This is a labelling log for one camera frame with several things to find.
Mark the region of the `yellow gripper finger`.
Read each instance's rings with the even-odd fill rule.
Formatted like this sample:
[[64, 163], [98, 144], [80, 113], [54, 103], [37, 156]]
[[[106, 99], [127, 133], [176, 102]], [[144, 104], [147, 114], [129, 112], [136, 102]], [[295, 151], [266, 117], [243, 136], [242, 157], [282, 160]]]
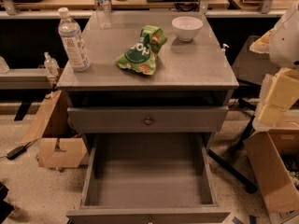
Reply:
[[283, 116], [285, 109], [275, 105], [258, 105], [257, 120], [261, 123], [274, 126]]
[[299, 71], [281, 68], [272, 79], [265, 102], [283, 110], [290, 109], [299, 99]]

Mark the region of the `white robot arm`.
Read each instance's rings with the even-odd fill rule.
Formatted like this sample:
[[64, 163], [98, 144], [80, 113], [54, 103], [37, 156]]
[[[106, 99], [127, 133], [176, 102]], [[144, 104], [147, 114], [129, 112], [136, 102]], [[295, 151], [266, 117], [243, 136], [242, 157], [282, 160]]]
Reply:
[[255, 116], [263, 125], [275, 126], [299, 99], [299, 2], [294, 2], [273, 27], [269, 58], [280, 70], [264, 78]]

